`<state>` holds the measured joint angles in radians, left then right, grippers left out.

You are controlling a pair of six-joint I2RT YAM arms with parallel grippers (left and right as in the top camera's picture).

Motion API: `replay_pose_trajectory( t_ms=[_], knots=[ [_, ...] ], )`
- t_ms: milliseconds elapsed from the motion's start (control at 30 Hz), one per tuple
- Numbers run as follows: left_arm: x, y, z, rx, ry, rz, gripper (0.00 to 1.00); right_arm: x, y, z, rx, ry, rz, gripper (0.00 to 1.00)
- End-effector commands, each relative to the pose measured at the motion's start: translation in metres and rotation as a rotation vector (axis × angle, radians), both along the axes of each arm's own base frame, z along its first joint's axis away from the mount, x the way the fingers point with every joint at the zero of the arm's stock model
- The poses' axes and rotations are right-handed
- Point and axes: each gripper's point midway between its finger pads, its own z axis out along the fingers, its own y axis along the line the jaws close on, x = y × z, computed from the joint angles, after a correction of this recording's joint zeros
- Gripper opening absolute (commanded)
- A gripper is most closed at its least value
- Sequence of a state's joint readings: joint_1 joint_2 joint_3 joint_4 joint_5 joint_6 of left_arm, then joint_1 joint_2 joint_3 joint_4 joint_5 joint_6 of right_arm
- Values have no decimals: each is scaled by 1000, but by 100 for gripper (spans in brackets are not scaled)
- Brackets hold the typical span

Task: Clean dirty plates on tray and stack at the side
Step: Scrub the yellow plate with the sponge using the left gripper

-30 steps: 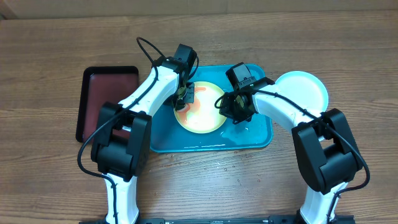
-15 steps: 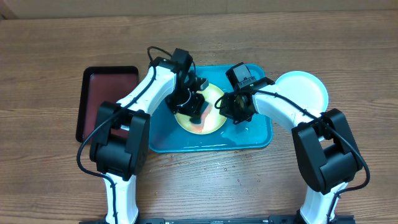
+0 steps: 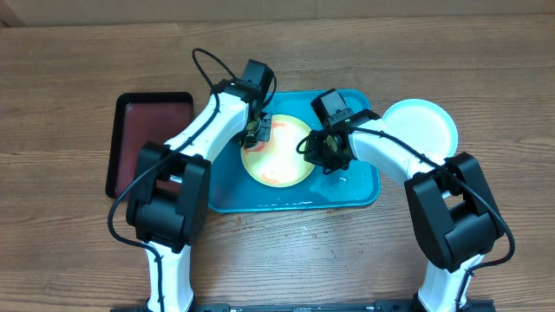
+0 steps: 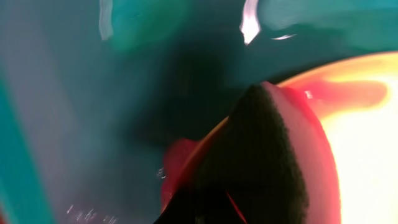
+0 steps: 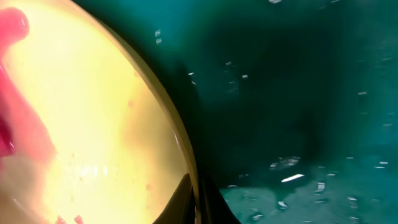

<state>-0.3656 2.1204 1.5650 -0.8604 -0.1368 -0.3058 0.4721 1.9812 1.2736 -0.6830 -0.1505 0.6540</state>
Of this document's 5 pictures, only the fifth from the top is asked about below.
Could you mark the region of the yellow-green plate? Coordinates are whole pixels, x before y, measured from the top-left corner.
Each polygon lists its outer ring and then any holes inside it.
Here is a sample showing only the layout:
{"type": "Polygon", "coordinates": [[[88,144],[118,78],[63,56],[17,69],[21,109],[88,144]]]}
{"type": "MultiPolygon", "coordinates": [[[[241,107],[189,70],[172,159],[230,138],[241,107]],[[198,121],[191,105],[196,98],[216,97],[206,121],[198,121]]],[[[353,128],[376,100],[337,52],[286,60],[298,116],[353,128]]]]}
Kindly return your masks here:
{"type": "Polygon", "coordinates": [[[191,156],[115,31],[71,1],[1,2],[2,223],[153,223],[191,156]]]}

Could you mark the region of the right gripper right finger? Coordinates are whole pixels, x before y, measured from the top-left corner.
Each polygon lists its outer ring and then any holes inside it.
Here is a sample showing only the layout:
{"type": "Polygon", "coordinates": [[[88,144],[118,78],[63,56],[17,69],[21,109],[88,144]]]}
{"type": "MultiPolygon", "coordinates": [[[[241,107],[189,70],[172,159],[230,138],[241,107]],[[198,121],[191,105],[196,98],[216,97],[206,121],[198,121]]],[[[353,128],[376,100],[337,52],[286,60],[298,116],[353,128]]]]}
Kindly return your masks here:
{"type": "Polygon", "coordinates": [[[240,224],[211,177],[201,175],[199,181],[201,222],[204,224],[240,224]]]}

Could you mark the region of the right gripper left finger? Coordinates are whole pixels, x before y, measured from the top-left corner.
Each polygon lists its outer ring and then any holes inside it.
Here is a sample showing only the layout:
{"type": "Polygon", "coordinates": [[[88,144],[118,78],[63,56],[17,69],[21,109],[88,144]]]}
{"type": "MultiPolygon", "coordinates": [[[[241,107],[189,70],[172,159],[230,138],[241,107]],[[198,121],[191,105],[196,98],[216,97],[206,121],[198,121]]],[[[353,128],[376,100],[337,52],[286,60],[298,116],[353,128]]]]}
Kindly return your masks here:
{"type": "Polygon", "coordinates": [[[195,198],[189,174],[185,174],[163,212],[153,224],[195,224],[195,198]]]}

